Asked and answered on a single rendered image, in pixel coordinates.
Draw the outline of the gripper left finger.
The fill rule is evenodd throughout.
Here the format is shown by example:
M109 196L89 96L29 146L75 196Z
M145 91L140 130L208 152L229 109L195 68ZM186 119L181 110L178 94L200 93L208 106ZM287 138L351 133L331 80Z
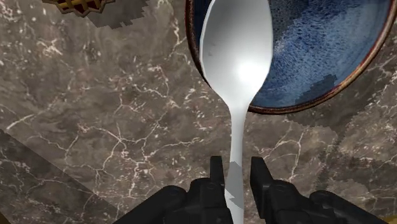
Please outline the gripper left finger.
M194 179L190 188L168 185L113 224L233 224L226 206L222 158L210 159L210 176Z

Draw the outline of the white spoon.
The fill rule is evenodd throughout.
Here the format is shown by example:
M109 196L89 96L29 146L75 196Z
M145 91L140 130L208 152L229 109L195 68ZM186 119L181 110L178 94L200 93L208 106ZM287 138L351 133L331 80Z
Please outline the white spoon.
M269 0L211 1L200 37L200 64L205 79L231 116L225 200L233 224L244 224L244 122L251 101L269 73L273 37Z

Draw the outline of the blue bowl with brown rim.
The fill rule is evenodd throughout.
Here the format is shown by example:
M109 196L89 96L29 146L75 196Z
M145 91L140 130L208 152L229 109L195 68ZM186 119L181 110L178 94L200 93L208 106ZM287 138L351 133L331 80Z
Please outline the blue bowl with brown rim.
M189 49L206 82L199 50L211 1L185 4ZM339 93L375 57L397 16L397 0L269 0L269 5L272 63L248 107L262 114L301 111Z

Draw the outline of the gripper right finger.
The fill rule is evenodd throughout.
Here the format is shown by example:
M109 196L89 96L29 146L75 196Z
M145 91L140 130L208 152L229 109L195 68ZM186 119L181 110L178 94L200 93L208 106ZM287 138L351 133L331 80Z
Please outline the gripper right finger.
M274 179L261 157L251 158L250 185L266 224L388 224L326 190L303 196L294 184Z

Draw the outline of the brown and yellow patterned object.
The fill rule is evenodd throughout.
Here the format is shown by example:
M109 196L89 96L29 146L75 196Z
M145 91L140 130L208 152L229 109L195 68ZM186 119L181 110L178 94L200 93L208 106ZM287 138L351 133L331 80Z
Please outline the brown and yellow patterned object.
M55 5L62 14L74 13L86 17L89 13L102 13L105 6L116 0L42 0L43 3Z

